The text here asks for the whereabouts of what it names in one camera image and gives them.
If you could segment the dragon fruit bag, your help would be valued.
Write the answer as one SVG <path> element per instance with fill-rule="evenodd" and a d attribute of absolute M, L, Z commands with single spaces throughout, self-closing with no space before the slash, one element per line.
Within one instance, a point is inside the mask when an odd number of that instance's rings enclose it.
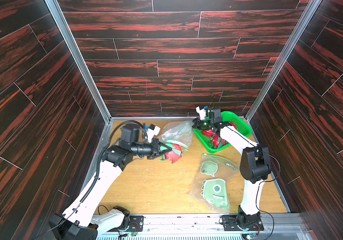
<path fill-rule="evenodd" d="M 177 163 L 179 159 L 183 157 L 182 146 L 174 143 L 166 143 L 166 145 L 172 150 L 162 156 L 162 161 L 171 161 L 172 164 Z"/>

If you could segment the zip-top bag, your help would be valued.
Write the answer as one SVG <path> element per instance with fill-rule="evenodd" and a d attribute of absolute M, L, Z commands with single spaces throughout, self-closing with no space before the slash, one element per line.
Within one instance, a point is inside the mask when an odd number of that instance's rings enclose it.
<path fill-rule="evenodd" d="M 193 121 L 168 123 L 159 137 L 162 143 L 174 143 L 182 146 L 183 155 L 189 150 L 193 140 Z"/>
<path fill-rule="evenodd" d="M 218 155 L 202 154 L 189 195 L 214 213 L 228 214 L 231 202 L 227 183 L 239 173 L 239 166 L 232 161 Z"/>

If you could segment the dragon fruit pink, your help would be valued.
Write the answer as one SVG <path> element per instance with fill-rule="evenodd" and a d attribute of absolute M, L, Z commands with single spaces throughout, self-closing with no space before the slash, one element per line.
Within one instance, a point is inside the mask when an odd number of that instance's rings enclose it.
<path fill-rule="evenodd" d="M 210 138 L 210 143 L 211 143 L 211 148 L 220 149 L 227 144 L 227 141 L 225 141 L 224 139 L 222 139 L 221 137 L 217 135 L 212 135 Z"/>

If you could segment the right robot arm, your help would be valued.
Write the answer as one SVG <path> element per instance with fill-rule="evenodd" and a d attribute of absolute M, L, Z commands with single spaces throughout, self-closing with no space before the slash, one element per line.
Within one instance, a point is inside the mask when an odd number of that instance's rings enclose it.
<path fill-rule="evenodd" d="M 250 230 L 261 222 L 262 188 L 272 171 L 269 150 L 246 138 L 232 122 L 225 122 L 220 109 L 196 107 L 196 112 L 199 117 L 193 120 L 194 129 L 212 131 L 241 154 L 240 172 L 245 186 L 243 200 L 238 209 L 237 225 L 241 230 Z"/>

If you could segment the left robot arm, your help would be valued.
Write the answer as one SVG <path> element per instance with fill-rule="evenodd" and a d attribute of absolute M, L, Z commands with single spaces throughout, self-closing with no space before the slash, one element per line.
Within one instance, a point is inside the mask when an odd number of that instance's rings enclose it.
<path fill-rule="evenodd" d="M 96 240 L 104 233 L 124 231 L 130 225 L 130 212 L 116 206 L 109 212 L 95 216 L 94 211 L 125 167 L 135 157 L 156 159 L 172 151 L 156 136 L 160 128 L 137 121 L 125 121 L 117 126 L 121 136 L 108 143 L 96 163 L 96 171 L 78 197 L 62 214 L 49 220 L 50 231 L 57 240 Z"/>

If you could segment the green plastic basket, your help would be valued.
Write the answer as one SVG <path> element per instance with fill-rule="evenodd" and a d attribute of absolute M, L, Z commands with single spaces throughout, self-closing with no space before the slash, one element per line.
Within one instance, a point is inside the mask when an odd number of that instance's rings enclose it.
<path fill-rule="evenodd" d="M 223 127 L 219 132 L 214 133 L 227 141 L 227 144 L 222 148 L 211 148 L 210 138 L 204 136 L 201 130 L 193 129 L 197 138 L 209 153 L 214 154 L 230 146 L 233 146 L 237 150 L 242 150 L 245 147 L 253 147 L 256 145 L 256 143 L 248 139 L 252 134 L 252 129 L 240 117 L 229 111 L 221 111 L 221 114 Z"/>

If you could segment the aluminium front rail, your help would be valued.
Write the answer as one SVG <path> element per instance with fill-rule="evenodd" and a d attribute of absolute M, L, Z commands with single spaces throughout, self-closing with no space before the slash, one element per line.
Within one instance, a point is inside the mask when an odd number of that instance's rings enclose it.
<path fill-rule="evenodd" d="M 261 232 L 226 232 L 219 214 L 147 214 L 143 231 L 106 232 L 96 240 L 312 240 L 297 214 L 262 216 Z"/>

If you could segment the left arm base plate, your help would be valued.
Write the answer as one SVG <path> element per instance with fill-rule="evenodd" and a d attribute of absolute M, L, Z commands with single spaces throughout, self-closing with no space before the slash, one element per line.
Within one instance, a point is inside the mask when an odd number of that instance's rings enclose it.
<path fill-rule="evenodd" d="M 128 219 L 125 219 L 122 225 L 118 228 L 114 228 L 109 232 L 131 232 L 138 233 L 143 231 L 144 216 L 130 215 Z"/>

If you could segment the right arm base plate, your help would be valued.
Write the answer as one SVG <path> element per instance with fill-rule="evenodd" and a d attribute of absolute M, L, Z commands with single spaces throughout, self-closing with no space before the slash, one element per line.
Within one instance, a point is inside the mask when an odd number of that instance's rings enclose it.
<path fill-rule="evenodd" d="M 223 226 L 226 232 L 261 232 L 264 230 L 261 215 L 245 215 L 243 213 L 236 215 L 222 215 L 219 219 L 219 224 Z"/>

